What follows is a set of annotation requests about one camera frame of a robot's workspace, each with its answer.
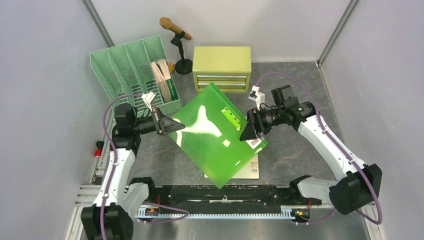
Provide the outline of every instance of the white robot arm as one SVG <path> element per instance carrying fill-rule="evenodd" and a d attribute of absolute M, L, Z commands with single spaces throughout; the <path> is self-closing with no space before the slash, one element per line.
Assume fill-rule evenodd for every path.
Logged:
<path fill-rule="evenodd" d="M 344 215 L 372 202 L 374 198 L 368 185 L 354 164 L 365 173 L 377 196 L 382 179 L 381 169 L 376 164 L 368 166 L 353 154 L 330 130 L 322 116 L 316 114 L 312 103 L 299 103 L 290 85 L 276 88 L 271 93 L 275 105 L 266 109 L 258 100 L 264 99 L 263 93 L 253 86 L 249 99 L 256 101 L 258 107 L 247 112 L 247 125 L 240 140 L 256 139 L 268 134 L 273 126 L 288 124 L 318 150 L 336 178 L 324 180 L 305 175 L 293 180 L 290 187 L 294 188 L 299 198 L 325 201 Z"/>
<path fill-rule="evenodd" d="M 90 207 L 84 207 L 81 221 L 88 239 L 132 239 L 134 217 L 142 203 L 154 196 L 151 177 L 134 178 L 125 193 L 125 187 L 141 142 L 141 135 L 156 132 L 158 135 L 179 131 L 185 126 L 166 117 L 154 107 L 151 116 L 137 118 L 137 109 L 123 103 L 114 110 L 116 126 L 111 139 L 116 147 L 109 155 L 109 165 L 100 193 Z"/>

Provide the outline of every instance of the microphone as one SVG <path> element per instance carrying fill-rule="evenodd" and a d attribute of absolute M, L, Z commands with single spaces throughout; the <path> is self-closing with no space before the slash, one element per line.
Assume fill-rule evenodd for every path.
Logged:
<path fill-rule="evenodd" d="M 161 17 L 160 20 L 159 20 L 159 24 L 162 26 L 162 28 L 171 30 L 175 34 L 180 34 L 181 32 L 185 32 L 184 38 L 187 39 L 187 40 L 192 39 L 192 36 L 190 36 L 190 34 L 188 34 L 186 31 L 182 30 L 179 26 L 175 25 L 171 21 L 171 19 L 169 19 L 167 17 Z"/>

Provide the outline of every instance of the metal corner post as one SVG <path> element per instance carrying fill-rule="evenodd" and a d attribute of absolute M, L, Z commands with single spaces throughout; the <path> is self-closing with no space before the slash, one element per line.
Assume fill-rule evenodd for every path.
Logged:
<path fill-rule="evenodd" d="M 98 29 L 98 32 L 100 33 L 101 37 L 103 38 L 103 40 L 107 44 L 107 46 L 109 48 L 115 46 L 114 41 L 112 41 L 111 36 L 109 35 L 108 31 L 106 30 L 106 27 L 103 24 L 102 19 L 100 18 L 99 14 L 97 13 L 96 8 L 94 7 L 92 0 L 81 0 L 81 2 L 84 4 L 85 8 L 87 9 L 88 14 L 90 15 L 94 25 Z"/>
<path fill-rule="evenodd" d="M 325 45 L 324 50 L 322 51 L 321 55 L 319 56 L 318 60 L 316 61 L 318 67 L 321 67 L 321 65 L 326 60 L 327 56 L 329 55 L 331 49 L 334 46 L 334 43 L 336 42 L 336 40 L 339 37 L 342 30 L 344 29 L 346 23 L 348 22 L 350 16 L 352 15 L 352 12 L 355 10 L 359 1 L 360 0 L 350 0 L 349 4 L 347 5 L 346 9 L 343 12 L 343 15 L 341 16 L 340 20 L 338 21 L 337 26 L 335 27 L 333 33 L 331 34 L 330 39 L 328 40 L 327 44 Z"/>

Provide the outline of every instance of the cable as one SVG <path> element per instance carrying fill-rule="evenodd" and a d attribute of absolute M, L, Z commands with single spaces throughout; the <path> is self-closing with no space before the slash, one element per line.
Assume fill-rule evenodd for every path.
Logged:
<path fill-rule="evenodd" d="M 335 213 L 336 213 L 336 209 L 335 209 L 335 208 L 333 208 L 333 209 L 331 210 L 331 212 L 330 212 L 327 216 L 325 216 L 325 217 L 323 217 L 323 218 L 321 218 L 321 219 L 318 219 L 318 220 L 315 220 L 315 221 L 309 221 L 309 222 L 294 222 L 294 224 L 296 224 L 296 226 L 297 226 L 297 225 L 306 226 L 306 225 L 311 225 L 311 224 L 321 223 L 321 222 L 324 222 L 325 220 L 327 220 L 327 219 L 331 218 L 331 217 L 332 217 Z"/>
<path fill-rule="evenodd" d="M 276 105 L 268 106 L 265 102 L 261 103 L 261 104 L 259 105 L 259 107 L 262 107 L 262 105 L 265 105 L 265 107 L 267 107 L 267 108 L 269 108 L 269 109 L 278 108 Z"/>
<path fill-rule="evenodd" d="M 101 232 L 101 236 L 103 238 L 103 240 L 107 240 L 106 237 L 106 230 L 105 230 L 105 205 L 106 205 L 106 200 L 108 199 L 109 196 L 109 187 L 111 186 L 111 182 L 112 182 L 112 178 L 114 177 L 114 173 L 115 173 L 115 168 L 116 168 L 116 163 L 118 161 L 118 151 L 117 151 L 117 147 L 115 146 L 114 142 L 112 141 L 111 136 L 108 133 L 108 129 L 106 128 L 106 118 L 108 116 L 108 111 L 109 109 L 111 109 L 111 107 L 118 102 L 121 99 L 124 98 L 128 98 L 128 97 L 141 97 L 141 94 L 129 94 L 129 95 L 124 95 L 124 96 L 120 96 L 117 99 L 115 99 L 114 101 L 112 101 L 106 108 L 106 111 L 104 111 L 103 114 L 103 131 L 104 134 L 106 135 L 107 140 L 109 141 L 110 145 L 112 146 L 113 149 L 113 165 L 112 165 L 112 170 L 110 171 L 110 175 L 109 178 L 107 179 L 106 182 L 106 187 L 104 188 L 104 195 L 103 195 L 103 200 L 101 201 L 101 207 L 100 207 L 100 232 Z"/>
<path fill-rule="evenodd" d="M 301 88 L 306 95 L 309 97 L 310 101 L 312 102 L 313 107 L 315 108 L 315 112 L 316 112 L 316 117 L 318 118 L 318 122 L 319 122 L 319 127 L 323 130 L 323 133 L 325 133 L 325 135 L 328 136 L 328 138 L 337 146 L 337 148 L 346 156 L 346 158 L 349 160 L 349 162 L 351 162 L 353 164 L 353 166 L 356 168 L 356 170 L 359 172 L 359 174 L 361 175 L 361 177 L 363 178 L 363 180 L 365 181 L 366 186 L 368 187 L 371 196 L 375 202 L 375 207 L 377 208 L 377 215 L 378 215 L 378 220 L 374 220 L 371 217 L 369 217 L 368 215 L 364 214 L 363 212 L 361 212 L 360 210 L 356 210 L 356 212 L 363 216 L 364 218 L 366 218 L 367 220 L 369 220 L 370 222 L 376 224 L 376 225 L 380 225 L 383 222 L 383 215 L 382 215 L 382 208 L 380 206 L 380 202 L 379 202 L 379 198 L 377 197 L 376 191 L 373 188 L 373 185 L 370 183 L 370 180 L 368 180 L 367 176 L 365 175 L 364 171 L 359 167 L 359 165 L 353 160 L 352 156 L 340 145 L 340 143 L 338 143 L 336 141 L 336 139 L 328 132 L 326 131 L 326 128 L 323 124 L 323 121 L 321 120 L 321 114 L 320 111 L 318 109 L 318 105 L 315 102 L 315 100 L 312 98 L 312 96 L 309 94 L 308 91 L 306 91 L 305 87 L 303 87 L 296 79 L 294 79 L 293 77 L 282 73 L 282 72 L 269 72 L 265 75 L 263 75 L 262 77 L 260 77 L 255 86 L 259 87 L 259 84 L 261 83 L 261 81 L 270 76 L 270 75 L 278 75 L 278 76 L 283 76 L 287 79 L 289 79 L 290 81 L 292 81 L 293 83 L 295 83 L 297 86 L 299 86 L 299 88 Z"/>
<path fill-rule="evenodd" d="M 171 206 L 165 206 L 165 205 L 161 205 L 161 204 L 157 204 L 157 203 L 153 203 L 153 202 L 147 202 L 147 201 L 145 201 L 145 202 L 143 202 L 143 204 L 153 205 L 153 206 L 157 206 L 157 207 L 160 207 L 160 208 L 164 208 L 164 209 L 169 209 L 169 210 L 174 210 L 174 211 L 185 213 L 184 216 L 180 216 L 180 217 L 169 219 L 169 220 L 165 220 L 165 221 L 143 221 L 143 223 L 145 223 L 145 224 L 165 224 L 165 223 L 171 223 L 171 222 L 175 222 L 175 221 L 178 221 L 178 220 L 181 220 L 181 219 L 185 219 L 190 214 L 189 211 L 184 210 L 184 209 L 175 208 L 175 207 L 171 207 Z"/>
<path fill-rule="evenodd" d="M 304 216 L 302 216 L 302 215 L 299 215 L 299 218 L 301 218 L 301 219 L 303 219 L 303 220 L 306 220 L 306 221 L 309 221 L 309 219 L 310 219 L 310 218 L 306 218 L 306 217 L 304 217 Z"/>
<path fill-rule="evenodd" d="M 307 198 L 307 208 L 306 208 L 306 211 L 311 210 L 311 207 L 312 207 L 311 198 L 310 198 L 310 197 L 308 197 L 308 198 Z"/>

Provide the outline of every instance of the green folder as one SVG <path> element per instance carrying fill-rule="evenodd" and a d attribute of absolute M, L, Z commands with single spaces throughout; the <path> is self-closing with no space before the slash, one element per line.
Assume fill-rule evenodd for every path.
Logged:
<path fill-rule="evenodd" d="M 185 129 L 169 136 L 219 189 L 268 145 L 239 140 L 246 118 L 213 83 L 172 118 Z"/>

